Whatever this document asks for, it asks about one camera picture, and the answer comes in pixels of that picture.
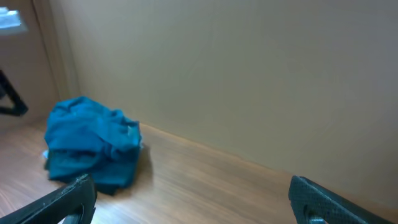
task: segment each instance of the blue fabric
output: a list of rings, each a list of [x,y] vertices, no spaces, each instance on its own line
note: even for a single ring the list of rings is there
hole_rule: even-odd
[[[89,173],[97,189],[114,194],[132,184],[141,151],[139,123],[121,110],[79,97],[59,102],[47,120],[50,180],[70,182]]]

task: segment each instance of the teal cloth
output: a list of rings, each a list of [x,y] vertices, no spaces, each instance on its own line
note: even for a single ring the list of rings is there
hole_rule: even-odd
[[[47,120],[45,168],[50,180],[70,182],[91,174],[97,189],[114,194],[129,187],[141,151],[139,122],[87,98],[59,102]]]

